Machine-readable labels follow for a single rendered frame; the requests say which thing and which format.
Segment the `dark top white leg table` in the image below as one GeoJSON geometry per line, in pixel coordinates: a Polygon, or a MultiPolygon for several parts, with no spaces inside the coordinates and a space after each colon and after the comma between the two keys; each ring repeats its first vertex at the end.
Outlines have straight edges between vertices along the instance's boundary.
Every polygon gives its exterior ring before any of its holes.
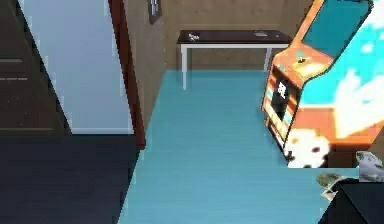
{"type": "Polygon", "coordinates": [[[265,49],[263,71],[269,69],[273,49],[285,49],[292,38],[279,30],[181,30],[177,40],[181,53],[182,87],[187,89],[189,49],[265,49]],[[255,32],[264,32],[267,37],[257,37],[255,32]],[[190,41],[189,34],[198,35],[190,41]]]}

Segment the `dark framed wall picture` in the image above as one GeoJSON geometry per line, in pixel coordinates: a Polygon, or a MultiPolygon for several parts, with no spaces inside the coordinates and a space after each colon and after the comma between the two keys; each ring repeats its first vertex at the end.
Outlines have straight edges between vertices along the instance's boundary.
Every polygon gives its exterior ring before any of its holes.
{"type": "Polygon", "coordinates": [[[161,0],[147,0],[147,3],[149,23],[153,25],[162,16],[161,0]]]}

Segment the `orange and teal arcade cabinet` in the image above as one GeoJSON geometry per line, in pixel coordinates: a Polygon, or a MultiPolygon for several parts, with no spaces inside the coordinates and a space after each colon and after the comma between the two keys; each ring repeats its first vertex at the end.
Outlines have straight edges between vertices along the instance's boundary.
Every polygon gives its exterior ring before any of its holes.
{"type": "Polygon", "coordinates": [[[288,167],[356,167],[384,128],[384,0],[314,0],[262,110],[288,167]]]}

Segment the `black bin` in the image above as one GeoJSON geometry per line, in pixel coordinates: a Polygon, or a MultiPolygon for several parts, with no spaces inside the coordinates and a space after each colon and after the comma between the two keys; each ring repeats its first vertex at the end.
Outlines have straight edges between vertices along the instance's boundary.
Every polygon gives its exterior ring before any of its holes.
{"type": "Polygon", "coordinates": [[[347,178],[323,195],[331,202],[318,224],[384,224],[384,183],[347,178]]]}

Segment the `dark red door frame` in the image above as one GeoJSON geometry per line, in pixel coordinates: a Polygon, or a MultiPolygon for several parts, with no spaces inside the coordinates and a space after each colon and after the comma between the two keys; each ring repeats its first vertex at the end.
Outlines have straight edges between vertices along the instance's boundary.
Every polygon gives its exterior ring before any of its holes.
{"type": "Polygon", "coordinates": [[[145,128],[134,70],[124,1],[108,0],[108,3],[123,75],[125,93],[128,99],[132,126],[136,139],[136,146],[139,150],[144,150],[146,146],[145,128]]]}

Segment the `dark brown room door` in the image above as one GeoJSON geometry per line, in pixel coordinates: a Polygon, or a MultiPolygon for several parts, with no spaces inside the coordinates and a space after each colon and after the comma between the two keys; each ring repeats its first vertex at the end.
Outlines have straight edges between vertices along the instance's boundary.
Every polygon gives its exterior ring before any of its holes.
{"type": "Polygon", "coordinates": [[[70,133],[19,0],[0,0],[0,136],[70,133]]]}

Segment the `crumpled green grey paper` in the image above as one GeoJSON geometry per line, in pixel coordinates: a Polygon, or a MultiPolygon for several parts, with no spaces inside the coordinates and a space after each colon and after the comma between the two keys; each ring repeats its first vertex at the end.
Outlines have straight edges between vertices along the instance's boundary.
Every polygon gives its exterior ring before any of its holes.
{"type": "Polygon", "coordinates": [[[322,196],[328,201],[332,201],[337,191],[333,187],[340,181],[346,180],[346,176],[336,173],[321,173],[317,176],[317,183],[323,188],[322,196]]]}

